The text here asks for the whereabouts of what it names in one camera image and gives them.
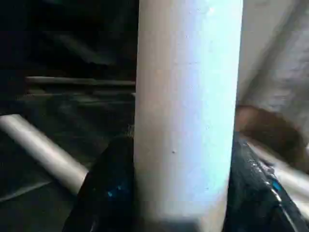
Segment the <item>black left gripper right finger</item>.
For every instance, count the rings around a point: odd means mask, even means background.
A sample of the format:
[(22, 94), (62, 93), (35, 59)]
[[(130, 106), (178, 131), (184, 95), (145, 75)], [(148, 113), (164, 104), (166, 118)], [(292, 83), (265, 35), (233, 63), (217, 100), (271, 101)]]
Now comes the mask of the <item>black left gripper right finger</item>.
[(265, 169), (247, 142), (234, 133), (226, 232), (307, 232), (305, 218), (286, 190)]

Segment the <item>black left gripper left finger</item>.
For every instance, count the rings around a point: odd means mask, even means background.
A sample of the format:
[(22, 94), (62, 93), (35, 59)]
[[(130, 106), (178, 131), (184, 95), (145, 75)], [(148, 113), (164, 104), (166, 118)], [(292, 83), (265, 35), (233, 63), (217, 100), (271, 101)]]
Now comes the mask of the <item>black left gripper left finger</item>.
[(135, 217), (133, 138), (113, 139), (77, 194), (64, 232), (131, 232)]

